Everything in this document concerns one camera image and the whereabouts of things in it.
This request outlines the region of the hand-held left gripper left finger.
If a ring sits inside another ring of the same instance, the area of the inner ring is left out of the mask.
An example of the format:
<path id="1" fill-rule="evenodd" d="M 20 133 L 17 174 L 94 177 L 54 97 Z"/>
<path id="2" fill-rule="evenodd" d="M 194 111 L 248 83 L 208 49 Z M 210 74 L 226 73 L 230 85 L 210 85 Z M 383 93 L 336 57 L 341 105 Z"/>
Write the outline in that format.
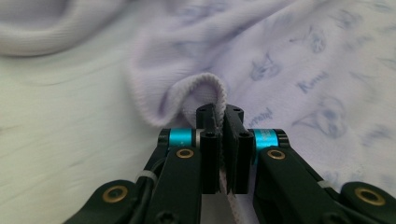
<path id="1" fill-rule="evenodd" d="M 161 130 L 146 168 L 158 176 L 144 224 L 200 224 L 202 196 L 219 191 L 215 106 L 196 110 L 195 128 Z"/>

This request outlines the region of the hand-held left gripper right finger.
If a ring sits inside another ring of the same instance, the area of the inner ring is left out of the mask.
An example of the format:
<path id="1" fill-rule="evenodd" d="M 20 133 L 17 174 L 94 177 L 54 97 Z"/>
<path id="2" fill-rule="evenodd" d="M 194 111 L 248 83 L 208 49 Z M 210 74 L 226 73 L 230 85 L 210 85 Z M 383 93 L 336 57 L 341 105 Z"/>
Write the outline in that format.
<path id="1" fill-rule="evenodd" d="M 260 224 L 352 224 L 335 190 L 325 185 L 280 129 L 247 129 L 244 111 L 227 105 L 223 155 L 227 191 L 247 194 Z"/>

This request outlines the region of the lilac printed towel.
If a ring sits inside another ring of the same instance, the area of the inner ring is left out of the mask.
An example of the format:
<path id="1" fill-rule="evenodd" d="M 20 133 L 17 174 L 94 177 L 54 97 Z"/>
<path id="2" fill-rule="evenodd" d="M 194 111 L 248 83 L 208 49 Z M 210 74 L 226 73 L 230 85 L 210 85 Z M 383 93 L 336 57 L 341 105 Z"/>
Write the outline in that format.
<path id="1" fill-rule="evenodd" d="M 396 196 L 396 0 L 0 0 L 0 224 L 62 224 L 211 101 Z"/>

